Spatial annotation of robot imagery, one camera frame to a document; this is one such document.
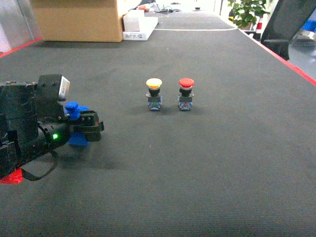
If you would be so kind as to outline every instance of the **white line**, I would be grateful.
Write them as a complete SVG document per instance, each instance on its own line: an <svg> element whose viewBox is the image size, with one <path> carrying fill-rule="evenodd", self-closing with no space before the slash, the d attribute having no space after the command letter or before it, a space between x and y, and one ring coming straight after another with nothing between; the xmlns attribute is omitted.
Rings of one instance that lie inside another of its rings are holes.
<svg viewBox="0 0 316 237"><path fill-rule="evenodd" d="M154 29L155 31L232 31L238 28L229 28L229 29L201 29L201 30L184 30L184 29Z"/></svg>

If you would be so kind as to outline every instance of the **blue object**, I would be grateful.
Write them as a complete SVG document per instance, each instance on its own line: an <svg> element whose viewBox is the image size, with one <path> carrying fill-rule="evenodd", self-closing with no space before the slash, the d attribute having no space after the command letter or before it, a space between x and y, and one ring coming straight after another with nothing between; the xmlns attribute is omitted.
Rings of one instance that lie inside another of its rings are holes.
<svg viewBox="0 0 316 237"><path fill-rule="evenodd" d="M78 102L68 102L65 105L65 109L65 112L70 115L69 120L74 121L80 118L80 111L87 111L89 107L79 106ZM88 146L90 144L85 139L83 132L73 132L68 143L74 146Z"/></svg>
<svg viewBox="0 0 316 237"><path fill-rule="evenodd" d="M83 132L73 132L68 143L74 146L88 146L90 144L90 142L87 142L85 139Z"/></svg>
<svg viewBox="0 0 316 237"><path fill-rule="evenodd" d="M192 102L179 102L178 107L180 110L190 110L192 107Z"/></svg>
<svg viewBox="0 0 316 237"><path fill-rule="evenodd" d="M148 102L149 110L160 110L161 102Z"/></svg>
<svg viewBox="0 0 316 237"><path fill-rule="evenodd" d="M89 110L88 107L79 106L78 102L68 102L65 105L66 113L70 115L70 120L77 120L80 117L80 111Z"/></svg>
<svg viewBox="0 0 316 237"><path fill-rule="evenodd" d="M308 20L302 29L311 32L316 31L316 21Z"/></svg>

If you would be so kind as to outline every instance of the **floor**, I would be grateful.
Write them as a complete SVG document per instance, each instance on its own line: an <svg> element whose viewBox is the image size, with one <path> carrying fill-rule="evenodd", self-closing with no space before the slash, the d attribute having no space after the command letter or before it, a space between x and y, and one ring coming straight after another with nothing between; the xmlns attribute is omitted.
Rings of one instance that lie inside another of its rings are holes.
<svg viewBox="0 0 316 237"><path fill-rule="evenodd" d="M300 36L290 45L289 62L316 79L316 41L310 38Z"/></svg>

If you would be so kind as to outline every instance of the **white box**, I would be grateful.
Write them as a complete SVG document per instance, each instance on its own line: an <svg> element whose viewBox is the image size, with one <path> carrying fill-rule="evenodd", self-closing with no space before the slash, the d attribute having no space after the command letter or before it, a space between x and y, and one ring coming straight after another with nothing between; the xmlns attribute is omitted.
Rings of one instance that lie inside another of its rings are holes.
<svg viewBox="0 0 316 237"><path fill-rule="evenodd" d="M124 31L141 31L146 24L144 10L130 10L123 21Z"/></svg>
<svg viewBox="0 0 316 237"><path fill-rule="evenodd" d="M158 24L158 17L145 17L146 23L142 31L123 32L123 40L146 41Z"/></svg>

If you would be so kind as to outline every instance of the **cardboard box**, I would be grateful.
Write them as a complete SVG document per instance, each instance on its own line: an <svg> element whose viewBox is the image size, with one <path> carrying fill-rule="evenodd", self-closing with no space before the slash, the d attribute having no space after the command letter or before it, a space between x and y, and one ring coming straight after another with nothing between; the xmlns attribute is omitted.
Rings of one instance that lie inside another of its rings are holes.
<svg viewBox="0 0 316 237"><path fill-rule="evenodd" d="M45 41L120 42L125 0L30 0Z"/></svg>
<svg viewBox="0 0 316 237"><path fill-rule="evenodd" d="M124 17L124 31L141 31L146 27L144 10L130 10Z"/></svg>
<svg viewBox="0 0 316 237"><path fill-rule="evenodd" d="M139 40L139 41L146 41L148 40L149 36L154 31L154 28L158 24L158 17L145 17L146 24L141 31L132 31L132 32L123 32L123 39L124 40Z"/></svg>

